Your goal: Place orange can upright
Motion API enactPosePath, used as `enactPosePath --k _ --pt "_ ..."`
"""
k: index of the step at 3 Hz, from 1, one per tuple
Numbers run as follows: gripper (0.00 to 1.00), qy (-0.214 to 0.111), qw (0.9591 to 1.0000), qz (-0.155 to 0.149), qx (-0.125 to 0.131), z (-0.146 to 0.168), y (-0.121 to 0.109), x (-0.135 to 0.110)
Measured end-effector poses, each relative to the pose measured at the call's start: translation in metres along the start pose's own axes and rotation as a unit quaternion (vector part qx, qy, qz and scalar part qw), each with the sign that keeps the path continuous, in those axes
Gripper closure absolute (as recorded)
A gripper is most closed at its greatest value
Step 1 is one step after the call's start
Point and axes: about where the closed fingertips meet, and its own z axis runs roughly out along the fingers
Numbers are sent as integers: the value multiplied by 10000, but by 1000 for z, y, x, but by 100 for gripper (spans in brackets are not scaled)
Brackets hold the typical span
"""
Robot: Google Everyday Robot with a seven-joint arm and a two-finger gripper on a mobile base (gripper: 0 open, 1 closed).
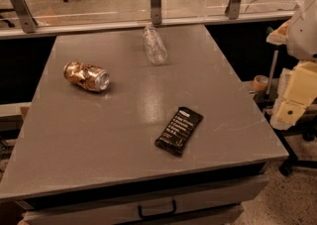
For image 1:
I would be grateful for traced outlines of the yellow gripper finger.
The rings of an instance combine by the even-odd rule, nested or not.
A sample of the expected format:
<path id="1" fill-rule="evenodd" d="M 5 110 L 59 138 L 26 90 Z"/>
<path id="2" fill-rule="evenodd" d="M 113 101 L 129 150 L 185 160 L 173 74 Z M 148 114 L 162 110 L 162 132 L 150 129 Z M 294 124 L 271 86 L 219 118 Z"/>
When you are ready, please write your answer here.
<path id="1" fill-rule="evenodd" d="M 284 68 L 279 78 L 277 98 L 270 124 L 288 130 L 317 98 L 317 63 L 301 60 L 293 69 Z"/>

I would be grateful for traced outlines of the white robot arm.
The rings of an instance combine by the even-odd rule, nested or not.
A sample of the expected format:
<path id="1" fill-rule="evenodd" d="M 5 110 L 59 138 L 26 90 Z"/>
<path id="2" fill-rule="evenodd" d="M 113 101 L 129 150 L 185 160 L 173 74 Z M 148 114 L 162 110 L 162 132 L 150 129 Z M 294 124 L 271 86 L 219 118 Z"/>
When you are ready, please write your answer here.
<path id="1" fill-rule="evenodd" d="M 293 69 L 282 70 L 269 121 L 274 129 L 288 130 L 317 98 L 317 0 L 300 4 L 266 41 L 286 45 L 287 53 L 298 60 Z"/>

